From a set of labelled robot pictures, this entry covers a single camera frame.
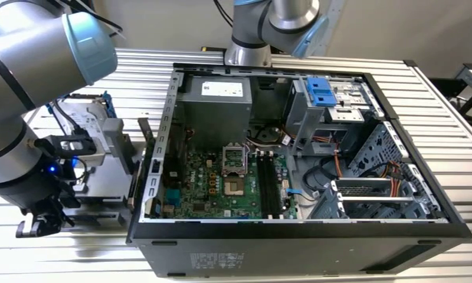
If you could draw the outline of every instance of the green circuit board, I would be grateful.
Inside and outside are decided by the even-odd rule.
[[[180,189],[180,202],[173,212],[164,215],[176,219],[261,219],[256,156],[248,155],[244,178],[221,175],[221,152],[190,152],[186,156],[185,181]],[[284,177],[285,159],[273,159],[277,175]],[[296,218],[293,199],[282,211],[285,219]]]

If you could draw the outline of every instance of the metal rail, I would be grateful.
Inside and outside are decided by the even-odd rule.
[[[217,52],[118,50],[117,71],[80,91],[113,96],[125,132],[141,139],[137,117],[148,117],[158,127],[173,62],[221,64]],[[297,60],[273,57],[274,67],[372,73],[395,107],[400,121],[427,160],[431,170],[472,230],[472,131],[448,107],[417,68],[401,61],[313,57]],[[40,137],[57,133],[57,124],[41,108],[30,127]],[[120,228],[92,232],[62,232],[41,239],[14,239],[21,218],[17,208],[0,199],[0,280],[10,282],[53,280],[158,280],[138,250],[124,244]],[[369,277],[282,277],[190,279],[185,282],[472,282],[472,242],[437,255],[397,275]]]

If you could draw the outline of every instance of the orange wire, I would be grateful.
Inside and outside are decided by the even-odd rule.
[[[317,142],[324,142],[324,143],[328,143],[329,142],[329,138],[328,137],[313,137],[314,141]]]
[[[400,183],[401,183],[401,181],[399,180],[399,183],[397,183],[396,188],[395,188],[395,196],[396,197],[399,196]]]
[[[340,171],[340,166],[339,166],[337,150],[339,150],[339,143],[336,143],[336,149],[333,151],[333,161],[335,161],[335,165],[336,165],[337,177],[341,178],[343,172]]]
[[[396,195],[399,194],[399,189],[397,189],[397,184],[396,184],[393,177],[391,178],[391,182],[392,182],[392,195],[391,196],[395,198]]]

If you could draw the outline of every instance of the label on power supply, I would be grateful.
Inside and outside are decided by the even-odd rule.
[[[205,81],[202,83],[201,95],[242,97],[242,83]]]

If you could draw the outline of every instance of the blue plastic clip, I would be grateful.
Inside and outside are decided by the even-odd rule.
[[[332,93],[329,82],[324,78],[308,78],[306,89],[313,98],[313,106],[336,106],[336,96]]]
[[[292,194],[301,194],[302,190],[297,190],[297,189],[286,189],[286,193],[292,193]]]

